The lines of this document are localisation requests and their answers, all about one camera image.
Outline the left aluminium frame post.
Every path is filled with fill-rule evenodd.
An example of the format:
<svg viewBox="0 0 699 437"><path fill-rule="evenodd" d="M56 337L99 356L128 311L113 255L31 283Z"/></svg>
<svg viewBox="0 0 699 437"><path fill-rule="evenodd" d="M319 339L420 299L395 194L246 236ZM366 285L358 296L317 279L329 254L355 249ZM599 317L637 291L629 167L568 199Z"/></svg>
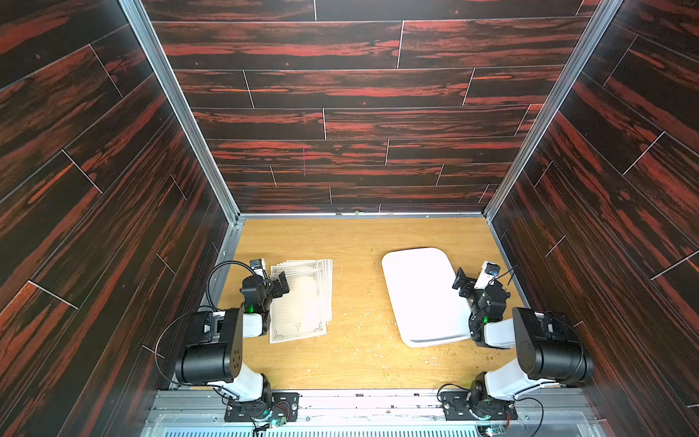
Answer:
<svg viewBox="0 0 699 437"><path fill-rule="evenodd" d="M227 221L229 224L235 225L240 217L240 209L209 150L145 7L141 1L137 0L118 0L118 3L185 133Z"/></svg>

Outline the front aluminium rail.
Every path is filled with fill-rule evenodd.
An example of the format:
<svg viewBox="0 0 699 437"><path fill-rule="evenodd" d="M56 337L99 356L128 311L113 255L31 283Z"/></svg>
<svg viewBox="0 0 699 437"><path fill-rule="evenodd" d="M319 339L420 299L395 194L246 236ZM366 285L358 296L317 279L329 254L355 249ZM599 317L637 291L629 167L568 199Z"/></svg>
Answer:
<svg viewBox="0 0 699 437"><path fill-rule="evenodd" d="M292 390L261 421L240 417L207 391L162 391L149 411L144 436L609 436L579 389L524 395L514 411L479 421L455 388Z"/></svg>

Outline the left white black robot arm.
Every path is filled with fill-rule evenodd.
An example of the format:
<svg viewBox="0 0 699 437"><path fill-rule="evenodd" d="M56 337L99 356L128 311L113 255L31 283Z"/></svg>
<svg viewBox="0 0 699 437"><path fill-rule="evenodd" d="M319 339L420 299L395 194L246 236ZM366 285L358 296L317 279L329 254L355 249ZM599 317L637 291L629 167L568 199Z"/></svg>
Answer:
<svg viewBox="0 0 699 437"><path fill-rule="evenodd" d="M234 405L269 410L269 380L243 362L243 341L269 332L271 303L289 293L289 284L283 272L275 279L253 274L240 292L244 302L238 308L187 316L175 373L179 382L219 389Z"/></svg>

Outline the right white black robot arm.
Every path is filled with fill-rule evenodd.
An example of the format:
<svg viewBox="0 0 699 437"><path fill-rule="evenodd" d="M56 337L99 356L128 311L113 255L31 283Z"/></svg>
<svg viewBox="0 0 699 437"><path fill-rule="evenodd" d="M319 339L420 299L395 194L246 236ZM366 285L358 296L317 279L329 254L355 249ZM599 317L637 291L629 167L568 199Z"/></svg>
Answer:
<svg viewBox="0 0 699 437"><path fill-rule="evenodd" d="M480 373L471 383L465 403L478 420L514 419L514 404L524 393L547 384L587 382L593 376L593 358L564 314L514 308L505 320L511 293L500 283L500 270L485 262L478 277L458 269L453 282L470 305L470 339L480 347L516 351L512 362Z"/></svg>

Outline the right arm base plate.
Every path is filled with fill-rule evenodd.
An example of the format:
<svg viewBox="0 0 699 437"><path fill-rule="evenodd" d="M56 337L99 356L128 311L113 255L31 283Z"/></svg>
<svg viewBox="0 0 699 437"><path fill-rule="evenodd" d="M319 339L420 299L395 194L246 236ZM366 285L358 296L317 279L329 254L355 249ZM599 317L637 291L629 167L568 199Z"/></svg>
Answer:
<svg viewBox="0 0 699 437"><path fill-rule="evenodd" d="M514 402L469 391L442 391L437 395L447 421L513 421L518 418Z"/></svg>

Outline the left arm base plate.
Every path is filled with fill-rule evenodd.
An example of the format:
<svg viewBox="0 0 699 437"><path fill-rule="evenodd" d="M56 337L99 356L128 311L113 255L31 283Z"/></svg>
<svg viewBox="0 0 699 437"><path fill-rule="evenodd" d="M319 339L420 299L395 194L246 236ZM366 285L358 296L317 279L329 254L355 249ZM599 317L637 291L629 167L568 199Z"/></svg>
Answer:
<svg viewBox="0 0 699 437"><path fill-rule="evenodd" d="M224 422L266 422L282 425L296 422L299 415L300 394L293 391L273 391L256 401L229 401Z"/></svg>

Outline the right aluminium frame post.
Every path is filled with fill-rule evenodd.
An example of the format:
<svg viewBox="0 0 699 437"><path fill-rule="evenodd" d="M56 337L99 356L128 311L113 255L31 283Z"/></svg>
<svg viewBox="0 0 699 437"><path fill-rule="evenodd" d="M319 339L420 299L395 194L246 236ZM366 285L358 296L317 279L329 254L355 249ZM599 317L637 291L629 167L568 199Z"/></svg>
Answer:
<svg viewBox="0 0 699 437"><path fill-rule="evenodd" d="M485 208L483 215L489 224L493 223L499 209L513 189L527 162L533 156L533 152L535 152L549 125L553 122L593 51L599 45L622 3L624 3L623 0L604 0L595 9L571 56L564 65L558 80L554 84L549 97L546 98L539 115L535 118L530 131L526 135L522 147L513 160L513 164Z"/></svg>

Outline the white plastic storage tray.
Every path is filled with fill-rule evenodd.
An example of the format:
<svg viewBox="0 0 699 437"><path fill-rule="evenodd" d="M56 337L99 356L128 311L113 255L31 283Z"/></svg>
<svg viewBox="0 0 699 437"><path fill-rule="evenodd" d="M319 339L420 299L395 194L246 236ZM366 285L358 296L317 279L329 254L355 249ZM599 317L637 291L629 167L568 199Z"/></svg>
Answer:
<svg viewBox="0 0 699 437"><path fill-rule="evenodd" d="M393 251L382 269L400 338L411 348L469 340L471 307L453 289L456 274L436 248Z"/></svg>

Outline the aluminium frame post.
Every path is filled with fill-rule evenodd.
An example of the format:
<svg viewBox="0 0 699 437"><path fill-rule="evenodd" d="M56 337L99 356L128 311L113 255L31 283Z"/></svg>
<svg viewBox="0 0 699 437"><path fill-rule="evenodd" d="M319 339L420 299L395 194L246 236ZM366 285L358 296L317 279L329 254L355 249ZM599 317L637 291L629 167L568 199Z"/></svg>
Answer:
<svg viewBox="0 0 699 437"><path fill-rule="evenodd" d="M118 3L185 133L227 221L229 224L235 225L240 217L240 209L209 150L145 7L141 1L137 0L118 0Z"/></svg>
<svg viewBox="0 0 699 437"><path fill-rule="evenodd" d="M489 224L493 223L499 209L513 189L527 162L533 156L533 152L535 152L549 125L553 122L593 51L599 45L622 3L624 3L623 0L604 0L595 9L571 56L564 65L558 80L554 84L549 97L546 98L539 115L535 118L530 131L526 135L522 147L513 160L513 164L485 208L483 215Z"/></svg>

